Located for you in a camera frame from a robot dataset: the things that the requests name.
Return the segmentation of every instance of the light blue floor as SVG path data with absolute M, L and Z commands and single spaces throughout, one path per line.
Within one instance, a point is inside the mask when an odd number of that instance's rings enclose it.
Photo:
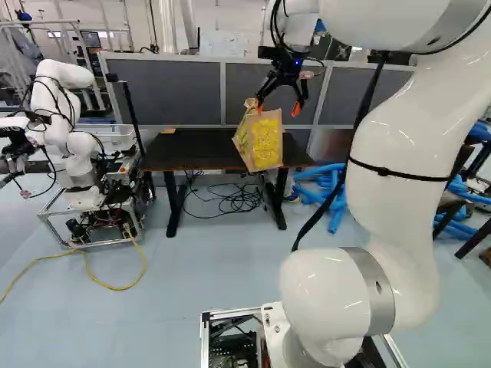
M 87 277 L 80 255 L 31 269 L 0 304 L 0 366 L 198 367 L 202 311 L 278 300 L 278 268 L 310 208 L 285 204 L 286 232 L 262 209 L 209 221 L 186 216 L 168 239 L 165 189 L 158 196 L 141 242 L 149 259 L 141 282 L 124 292 L 104 289 Z M 1 291 L 31 259 L 60 251 L 35 219 L 47 200 L 25 203 L 14 186 L 0 192 Z M 189 208 L 198 213 L 200 206 L 192 201 Z M 347 216 L 335 236 L 321 222 L 302 247 L 362 245 L 365 239 Z M 458 261 L 453 253 L 459 246 L 445 237 L 435 244 L 443 303 L 437 315 L 419 330 L 393 334 L 412 367 L 489 366 L 491 270 L 477 252 Z M 130 246 L 93 251 L 91 262 L 111 284 L 127 284 L 140 271 Z

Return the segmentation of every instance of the paper bag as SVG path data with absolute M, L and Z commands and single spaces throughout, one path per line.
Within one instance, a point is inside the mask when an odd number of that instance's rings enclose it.
M 245 100 L 247 111 L 232 141 L 251 173 L 283 166 L 282 109 L 259 113 L 255 98 Z

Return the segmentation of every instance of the desk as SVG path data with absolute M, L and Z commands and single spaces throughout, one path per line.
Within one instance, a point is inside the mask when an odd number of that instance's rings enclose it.
M 176 187 L 174 171 L 177 170 L 247 170 L 232 142 L 235 129 L 185 129 L 159 134 L 147 148 L 142 170 L 163 172 L 170 203 L 170 220 L 167 238 L 176 236 L 183 208 L 187 184 Z M 282 211 L 283 192 L 289 168 L 312 166 L 314 161 L 298 147 L 290 133 L 283 134 L 283 163 L 278 169 L 276 185 L 267 182 L 265 192 L 271 204 L 274 220 L 280 230 L 286 230 Z

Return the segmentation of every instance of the black pole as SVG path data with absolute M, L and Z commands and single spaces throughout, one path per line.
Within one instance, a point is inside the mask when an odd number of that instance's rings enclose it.
M 120 80 L 119 82 L 122 83 L 122 85 L 123 85 L 124 97 L 126 98 L 128 110 L 130 111 L 131 123 L 133 124 L 133 128 L 135 130 L 135 135 L 137 136 L 137 142 L 138 142 L 138 147 L 140 148 L 140 154 L 144 158 L 146 155 L 145 147 L 143 146 L 143 141 L 142 141 L 141 135 L 140 135 L 140 129 L 138 128 L 138 119 L 137 119 L 137 115 L 135 114 L 135 108 L 133 105 L 133 100 L 131 99 L 130 88 L 128 88 L 128 82 L 126 82 L 125 80 L 122 80 L 122 81 Z M 147 178 L 148 186 L 150 187 L 150 191 L 152 192 L 152 196 L 155 199 L 156 198 L 155 185 L 153 184 L 152 173 L 151 172 L 145 172 L 144 175 Z
M 135 108 L 133 105 L 133 100 L 131 100 L 130 88 L 128 88 L 128 82 L 125 80 L 121 81 L 123 84 L 124 97 L 128 104 L 128 110 L 130 111 L 131 123 L 135 129 L 135 134 L 137 135 L 138 146 L 140 147 L 141 156 L 145 156 L 145 147 L 143 146 L 143 141 L 141 140 L 140 129 L 138 129 L 137 115 L 135 114 Z

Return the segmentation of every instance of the extension cord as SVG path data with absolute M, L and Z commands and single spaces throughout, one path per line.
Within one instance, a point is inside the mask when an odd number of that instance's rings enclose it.
M 81 253 L 83 256 L 84 256 L 84 260 L 85 260 L 85 270 L 87 271 L 87 274 L 88 276 L 91 278 L 92 281 L 96 282 L 97 284 L 99 284 L 100 286 L 103 286 L 104 288 L 107 288 L 107 289 L 110 289 L 110 290 L 113 290 L 113 291 L 123 291 L 123 290 L 128 290 L 129 288 L 135 286 L 136 284 L 138 284 L 138 281 L 140 281 L 140 279 L 143 277 L 143 275 L 145 274 L 145 272 L 147 271 L 147 258 L 145 257 L 145 254 L 143 253 L 142 249 L 140 248 L 140 246 L 138 245 L 137 241 L 134 239 L 134 237 L 131 235 L 131 231 L 129 229 L 129 227 L 127 225 L 124 226 L 128 235 L 130 236 L 130 239 L 131 239 L 131 242 L 133 243 L 133 245 L 135 246 L 135 248 L 138 250 L 138 253 L 140 254 L 140 257 L 141 257 L 141 262 L 142 262 L 142 271 L 140 273 L 140 275 L 138 276 L 138 278 L 133 281 L 131 284 L 129 285 L 126 285 L 126 286 L 123 286 L 123 287 L 117 287 L 117 286 L 112 286 L 112 285 L 109 285 L 109 284 L 106 284 L 105 282 L 99 280 L 98 278 L 96 278 L 94 276 L 94 274 L 92 273 L 92 270 L 91 270 L 91 267 L 90 267 L 90 264 L 89 264 L 89 257 L 87 255 L 87 252 L 86 251 L 82 251 L 81 249 L 72 249 L 70 251 L 67 251 L 65 253 L 60 253 L 59 255 L 47 255 L 47 256 L 44 256 L 44 257 L 40 257 L 40 258 L 36 258 L 34 261 L 32 261 L 31 263 L 29 263 L 27 266 L 24 267 L 24 269 L 17 275 L 15 276 L 14 280 L 10 283 L 10 285 L 7 287 L 7 290 L 5 291 L 5 293 L 0 297 L 0 304 L 3 302 L 3 300 L 7 297 L 7 294 L 10 292 L 10 290 L 14 287 L 15 283 L 18 281 L 18 279 L 29 269 L 31 268 L 32 266 L 34 266 L 36 263 L 38 263 L 39 261 L 44 261 L 46 259 L 53 259 L 53 258 L 60 258 L 60 257 L 64 257 L 66 255 L 74 255 L 74 254 L 77 254 L 77 253 Z

